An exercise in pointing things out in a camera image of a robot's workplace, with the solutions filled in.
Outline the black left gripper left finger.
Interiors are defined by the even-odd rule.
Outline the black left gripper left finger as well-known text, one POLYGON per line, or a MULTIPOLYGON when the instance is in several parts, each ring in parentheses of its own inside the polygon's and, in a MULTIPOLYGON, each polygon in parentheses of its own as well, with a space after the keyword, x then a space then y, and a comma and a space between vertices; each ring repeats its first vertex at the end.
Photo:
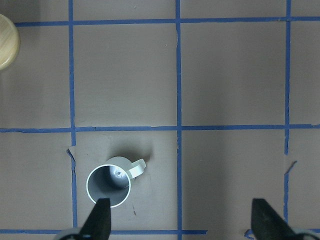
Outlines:
POLYGON ((108 240, 111 234, 111 202, 109 198, 97 200, 79 232, 80 240, 108 240))

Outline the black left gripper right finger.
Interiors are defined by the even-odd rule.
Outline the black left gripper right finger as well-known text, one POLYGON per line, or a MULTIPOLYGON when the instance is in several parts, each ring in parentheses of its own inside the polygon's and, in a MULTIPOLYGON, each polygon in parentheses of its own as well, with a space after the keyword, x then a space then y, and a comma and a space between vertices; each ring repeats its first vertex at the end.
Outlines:
POLYGON ((257 240, 292 240, 296 236, 264 198, 252 200, 251 229, 257 240))

